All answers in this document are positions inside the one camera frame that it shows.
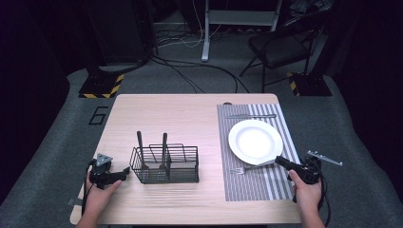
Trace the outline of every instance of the black wire basket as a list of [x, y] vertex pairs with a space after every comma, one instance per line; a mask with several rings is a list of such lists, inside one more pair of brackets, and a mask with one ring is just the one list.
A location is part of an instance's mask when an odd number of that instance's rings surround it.
[[181, 143], [151, 144], [143, 147], [140, 131], [139, 147], [134, 147], [130, 166], [141, 183], [199, 182], [199, 157], [197, 146]]

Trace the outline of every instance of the gray carpet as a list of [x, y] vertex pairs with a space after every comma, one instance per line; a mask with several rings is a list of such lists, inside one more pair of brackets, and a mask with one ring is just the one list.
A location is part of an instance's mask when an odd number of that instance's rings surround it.
[[[213, 41], [208, 64], [238, 75], [252, 58], [246, 45], [248, 37], [250, 34], [226, 34], [220, 40]], [[160, 56], [200, 63], [202, 45], [161, 47]], [[124, 67], [111, 66], [107, 69]], [[303, 63], [283, 67], [270, 71], [268, 78], [280, 79], [285, 77], [286, 72], [302, 69]], [[206, 67], [178, 70], [206, 93], [235, 92], [234, 80], [223, 71]], [[260, 67], [250, 69], [241, 78], [250, 92], [260, 90], [260, 71]], [[72, 207], [67, 205], [67, 200], [79, 193], [86, 164], [94, 154], [106, 123], [88, 125], [88, 122], [97, 106], [108, 106], [102, 109], [107, 116], [114, 103], [114, 98], [78, 98], [78, 91], [85, 79], [85, 70], [68, 76], [70, 92], [66, 103], [30, 164], [1, 205], [0, 227], [72, 227], [69, 223]], [[287, 81], [267, 86], [266, 92], [278, 96], [301, 157], [308, 150], [317, 150], [329, 158], [344, 162], [342, 167], [328, 162], [322, 165], [332, 206], [329, 227], [403, 227], [403, 206], [390, 180], [355, 134], [349, 111], [336, 84], [330, 77], [325, 77], [325, 81], [332, 90], [332, 97], [295, 97]], [[239, 87], [239, 92], [244, 93], [245, 90]], [[118, 94], [123, 93], [195, 91], [172, 68], [150, 61], [125, 75], [118, 91]], [[325, 207], [321, 215], [326, 219]]]

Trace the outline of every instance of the fork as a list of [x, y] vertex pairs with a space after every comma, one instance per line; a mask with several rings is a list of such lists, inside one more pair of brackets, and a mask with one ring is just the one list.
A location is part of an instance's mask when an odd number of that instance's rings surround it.
[[275, 162], [274, 160], [271, 160], [271, 161], [267, 161], [265, 163], [257, 164], [257, 165], [254, 165], [254, 166], [233, 168], [230, 171], [233, 174], [245, 174], [246, 171], [248, 171], [250, 169], [260, 168], [260, 167], [263, 167], [263, 166], [265, 166], [267, 164], [271, 164], [271, 163], [274, 163], [274, 162]]

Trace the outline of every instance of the white plate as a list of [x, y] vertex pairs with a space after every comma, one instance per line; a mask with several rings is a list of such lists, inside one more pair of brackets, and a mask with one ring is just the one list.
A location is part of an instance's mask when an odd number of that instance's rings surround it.
[[229, 146], [242, 161], [260, 164], [281, 155], [283, 143], [276, 129], [265, 122], [247, 120], [235, 124], [229, 132]]

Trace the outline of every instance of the striped placemat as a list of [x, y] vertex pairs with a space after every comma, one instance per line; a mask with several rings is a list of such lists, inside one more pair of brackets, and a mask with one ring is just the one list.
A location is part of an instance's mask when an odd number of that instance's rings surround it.
[[231, 151], [228, 134], [231, 128], [245, 119], [226, 119], [236, 114], [277, 114], [276, 118], [254, 118], [272, 125], [281, 136], [284, 148], [281, 156], [299, 163], [297, 151], [290, 137], [279, 104], [219, 104], [222, 168], [227, 201], [244, 200], [290, 200], [293, 198], [292, 183], [287, 180], [288, 171], [274, 163], [264, 168], [252, 169], [244, 175], [230, 173], [230, 169], [247, 166]]

